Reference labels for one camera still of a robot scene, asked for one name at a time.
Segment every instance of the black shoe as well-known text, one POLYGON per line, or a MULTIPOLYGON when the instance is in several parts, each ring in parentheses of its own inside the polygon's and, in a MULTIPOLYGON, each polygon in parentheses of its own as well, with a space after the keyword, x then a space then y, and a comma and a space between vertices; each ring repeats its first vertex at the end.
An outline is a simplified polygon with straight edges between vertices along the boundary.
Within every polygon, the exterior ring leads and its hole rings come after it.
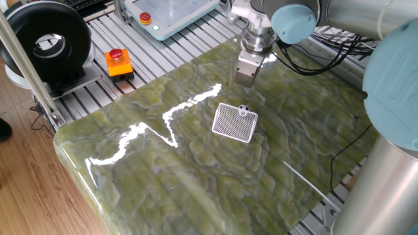
POLYGON ((5 142, 12 136, 12 127, 0 118, 0 143, 5 142))

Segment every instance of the metal rail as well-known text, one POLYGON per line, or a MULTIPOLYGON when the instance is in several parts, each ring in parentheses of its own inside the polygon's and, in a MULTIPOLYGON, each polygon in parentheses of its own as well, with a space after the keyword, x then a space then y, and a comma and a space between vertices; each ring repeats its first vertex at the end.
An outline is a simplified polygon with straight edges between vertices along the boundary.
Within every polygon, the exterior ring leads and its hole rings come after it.
POLYGON ((17 36, 14 34, 13 29, 8 23, 5 15, 0 11, 0 40, 5 45, 5 48, 12 56, 14 62, 17 64, 20 72, 28 81, 32 91, 34 92, 37 100, 44 108, 47 118, 50 119, 50 123, 55 130, 58 130, 61 126, 65 125, 65 121, 62 115, 59 113, 57 106, 51 99, 51 96, 47 92, 46 88, 42 84, 42 80, 39 78, 32 62, 29 60, 22 45, 20 44, 17 36))
POLYGON ((128 11, 126 10, 124 0, 113 0, 113 5, 115 6, 116 16, 125 24, 132 22, 129 17, 128 11))

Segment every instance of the perforated metal plate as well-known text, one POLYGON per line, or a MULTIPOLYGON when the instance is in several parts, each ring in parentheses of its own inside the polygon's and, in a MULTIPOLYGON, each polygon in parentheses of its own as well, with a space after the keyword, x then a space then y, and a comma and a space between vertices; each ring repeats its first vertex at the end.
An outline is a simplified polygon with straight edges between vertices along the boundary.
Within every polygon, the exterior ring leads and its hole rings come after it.
POLYGON ((220 103, 217 107, 212 131, 235 140, 249 143, 253 136, 258 114, 244 105, 234 107, 220 103))

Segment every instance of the robotic arm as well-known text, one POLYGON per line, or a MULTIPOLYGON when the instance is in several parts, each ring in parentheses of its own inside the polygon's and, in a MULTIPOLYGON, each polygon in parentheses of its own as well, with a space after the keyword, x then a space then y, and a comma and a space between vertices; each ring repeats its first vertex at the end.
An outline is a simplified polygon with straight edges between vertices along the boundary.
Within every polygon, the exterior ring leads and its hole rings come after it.
POLYGON ((330 25, 371 39, 381 39, 399 25, 418 17, 414 0, 236 0, 229 21, 248 19, 242 32, 235 83, 251 87, 277 37, 296 44, 317 26, 330 25))
POLYGON ((418 220, 418 1, 236 0, 229 21, 238 17, 248 24, 235 83, 246 87, 278 37, 296 44, 330 25, 382 40, 363 78, 381 136, 336 220, 324 211, 321 235, 404 235, 418 220))

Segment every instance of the marble countertop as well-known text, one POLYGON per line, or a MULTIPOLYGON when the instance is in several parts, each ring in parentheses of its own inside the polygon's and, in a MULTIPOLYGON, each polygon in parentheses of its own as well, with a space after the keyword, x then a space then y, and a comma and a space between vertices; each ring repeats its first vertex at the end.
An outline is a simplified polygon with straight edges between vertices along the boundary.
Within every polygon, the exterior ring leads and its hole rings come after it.
MULTIPOLYGON (((321 197, 284 161, 330 191, 330 158, 370 124, 362 93, 272 55, 251 89, 238 86, 239 53, 238 36, 57 132, 58 157, 111 234, 286 234, 321 197), (249 144, 211 131, 220 102, 258 113, 249 144)), ((376 137, 338 157, 336 179, 376 137)))

